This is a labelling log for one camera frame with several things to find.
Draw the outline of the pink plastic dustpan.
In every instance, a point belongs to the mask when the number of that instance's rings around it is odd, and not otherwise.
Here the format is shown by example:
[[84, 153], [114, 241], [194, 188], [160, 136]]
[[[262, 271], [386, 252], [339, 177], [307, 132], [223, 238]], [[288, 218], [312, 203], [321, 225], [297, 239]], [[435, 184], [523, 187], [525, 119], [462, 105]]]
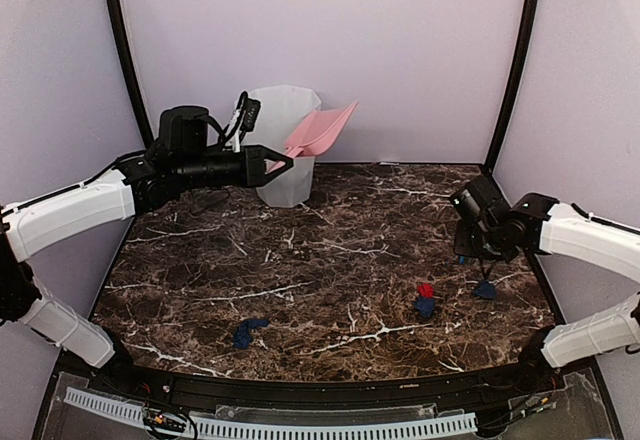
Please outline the pink plastic dustpan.
[[289, 158], [316, 157], [329, 150], [359, 106], [332, 110], [313, 110], [285, 140], [284, 155]]

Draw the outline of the long dark blue scrap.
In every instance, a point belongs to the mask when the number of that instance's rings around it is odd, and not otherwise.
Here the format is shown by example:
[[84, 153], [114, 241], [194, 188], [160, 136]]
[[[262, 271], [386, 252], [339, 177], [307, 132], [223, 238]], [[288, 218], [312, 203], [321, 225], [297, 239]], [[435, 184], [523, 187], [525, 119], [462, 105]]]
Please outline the long dark blue scrap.
[[249, 318], [243, 320], [233, 335], [233, 346], [237, 349], [247, 349], [253, 341], [252, 332], [269, 325], [266, 318]]

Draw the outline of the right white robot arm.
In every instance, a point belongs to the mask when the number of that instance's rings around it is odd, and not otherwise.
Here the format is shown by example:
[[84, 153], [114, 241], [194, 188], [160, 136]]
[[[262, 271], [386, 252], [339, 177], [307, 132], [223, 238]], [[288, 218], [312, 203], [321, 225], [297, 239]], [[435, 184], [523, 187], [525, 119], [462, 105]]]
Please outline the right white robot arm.
[[538, 257], [569, 317], [534, 333], [510, 373], [521, 394], [583, 359], [639, 352], [639, 230], [553, 196], [527, 193], [509, 202], [480, 175], [449, 197], [458, 215], [456, 255], [508, 263]]

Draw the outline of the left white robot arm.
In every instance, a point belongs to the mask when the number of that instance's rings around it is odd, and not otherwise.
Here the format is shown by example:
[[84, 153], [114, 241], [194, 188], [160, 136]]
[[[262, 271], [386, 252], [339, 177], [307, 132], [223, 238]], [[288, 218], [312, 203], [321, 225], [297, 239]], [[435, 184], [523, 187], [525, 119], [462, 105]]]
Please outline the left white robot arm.
[[125, 154], [100, 173], [1, 211], [1, 320], [19, 322], [101, 369], [120, 396], [141, 387], [140, 372], [114, 357], [114, 340], [60, 301], [34, 275], [39, 252], [98, 226], [155, 211], [190, 190], [262, 187], [293, 166], [263, 145], [241, 145], [260, 104], [246, 99], [222, 127], [200, 106], [178, 106], [160, 116], [157, 138], [145, 151]]

